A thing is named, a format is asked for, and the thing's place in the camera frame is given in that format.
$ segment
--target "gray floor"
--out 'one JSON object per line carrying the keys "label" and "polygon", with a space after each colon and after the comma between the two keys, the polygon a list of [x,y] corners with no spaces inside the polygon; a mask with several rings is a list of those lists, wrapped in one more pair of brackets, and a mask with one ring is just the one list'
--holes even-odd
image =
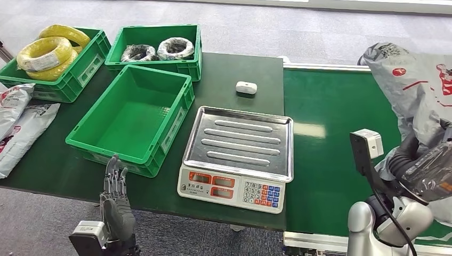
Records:
{"label": "gray floor", "polygon": [[[452,54],[452,18],[119,0],[0,0],[0,6],[0,38],[14,54],[54,23],[103,28],[111,42],[121,26],[199,23],[205,52],[287,55],[292,62],[355,64],[380,41]],[[219,223],[135,214],[143,255],[281,255],[281,233],[234,233]],[[0,255],[76,255],[68,234],[79,220],[98,218],[90,203],[0,189]]]}

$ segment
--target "white plastic bag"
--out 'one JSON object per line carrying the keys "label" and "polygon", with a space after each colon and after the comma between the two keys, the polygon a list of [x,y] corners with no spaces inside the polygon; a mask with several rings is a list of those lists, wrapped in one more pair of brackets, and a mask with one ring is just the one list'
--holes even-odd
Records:
{"label": "white plastic bag", "polygon": [[[363,58],[398,118],[402,139],[414,131],[420,142],[418,154],[438,145],[444,135],[440,118],[452,122],[452,56],[413,53],[392,43],[378,43]],[[395,150],[375,167],[385,180],[394,179],[386,160]],[[429,207],[437,221],[452,223],[452,199],[431,202]]]}
{"label": "white plastic bag", "polygon": [[57,115],[60,104],[27,107],[13,131],[0,142],[0,179],[6,178]]}
{"label": "white plastic bag", "polygon": [[160,60],[185,60],[193,58],[193,43],[183,37],[171,37],[160,43],[157,55]]}
{"label": "white plastic bag", "polygon": [[13,86],[0,94],[0,140],[11,131],[14,123],[31,99],[35,84]]}
{"label": "white plastic bag", "polygon": [[121,55],[121,62],[158,60],[154,47],[146,44],[132,44]]}

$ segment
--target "black cable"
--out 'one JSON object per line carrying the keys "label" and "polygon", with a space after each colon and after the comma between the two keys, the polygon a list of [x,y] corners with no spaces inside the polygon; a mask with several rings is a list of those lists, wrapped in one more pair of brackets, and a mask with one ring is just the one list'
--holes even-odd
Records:
{"label": "black cable", "polygon": [[383,199],[381,198],[380,194],[377,192],[377,190],[375,189],[373,182],[369,182],[370,184],[370,188],[372,189],[372,193],[374,193],[375,198],[377,198],[378,203],[380,203],[381,207],[384,209],[384,211],[386,212],[386,214],[389,216],[389,218],[391,218],[392,222],[394,222],[395,226],[397,227],[397,229],[400,231],[400,233],[402,234],[402,236],[405,238],[405,240],[408,242],[408,246],[413,254],[413,256],[417,256],[416,250],[414,249],[414,245],[411,242],[411,240],[409,239],[407,233],[405,232],[405,230],[402,228],[402,226],[400,225],[400,223],[394,218],[394,216],[392,215],[392,213],[389,211],[389,209],[386,207],[386,205],[383,203]]}

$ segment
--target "empty green crate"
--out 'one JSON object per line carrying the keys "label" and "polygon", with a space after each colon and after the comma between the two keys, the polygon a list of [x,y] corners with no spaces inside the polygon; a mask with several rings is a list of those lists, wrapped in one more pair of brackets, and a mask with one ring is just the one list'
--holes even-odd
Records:
{"label": "empty green crate", "polygon": [[[158,46],[170,37],[183,37],[195,46],[191,60],[135,61],[121,62],[121,55],[128,45],[147,44],[157,51]],[[193,82],[201,80],[202,42],[198,25],[174,26],[131,26],[119,30],[115,42],[108,53],[105,64],[110,71],[118,73],[126,65],[138,65],[191,76]]]}
{"label": "empty green crate", "polygon": [[25,71],[17,70],[17,61],[13,59],[0,70],[0,83],[6,87],[35,83],[33,98],[66,103],[74,102],[100,68],[111,48],[103,30],[77,29],[89,36],[91,41],[56,81],[31,79]]}
{"label": "empty green crate", "polygon": [[102,164],[118,154],[130,172],[152,178],[194,99],[190,76],[128,65],[66,143]]}

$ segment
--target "green table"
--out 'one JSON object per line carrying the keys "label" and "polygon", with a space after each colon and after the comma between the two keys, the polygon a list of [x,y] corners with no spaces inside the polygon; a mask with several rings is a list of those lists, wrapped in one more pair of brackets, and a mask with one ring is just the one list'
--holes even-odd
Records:
{"label": "green table", "polygon": [[[111,80],[102,67],[75,103],[61,106],[49,129],[10,176],[0,180],[0,186],[96,202],[104,166],[82,159],[64,138]],[[255,98],[236,96],[237,81],[256,83]],[[319,235],[309,238],[317,241],[322,235],[341,240],[348,235],[350,206],[370,195],[365,178],[355,170],[349,132],[362,128],[378,131],[385,152],[400,142],[397,119],[366,68],[287,65],[283,89],[280,59],[205,53],[202,80],[194,88],[195,102],[160,173],[154,179],[132,174],[127,178],[135,209],[290,231],[285,238],[305,233]],[[202,105],[285,114],[294,119],[295,178],[286,187],[283,213],[256,212],[177,195],[182,155],[196,110]],[[441,237],[450,231],[436,223],[422,235]],[[450,242],[418,243],[451,246]]]}
{"label": "green table", "polygon": [[[83,159],[64,139],[112,81],[102,66],[79,98],[62,104],[43,135],[33,144],[6,179],[5,188],[97,202],[105,166]],[[254,98],[238,97],[235,84],[259,85]],[[203,54],[201,82],[194,83],[195,101],[182,124],[166,160],[153,178],[127,175],[127,193],[135,209],[186,217],[285,230],[286,215],[274,215],[180,197],[176,192],[179,168],[195,115],[200,106],[283,115],[283,61],[275,58],[228,54]]]}

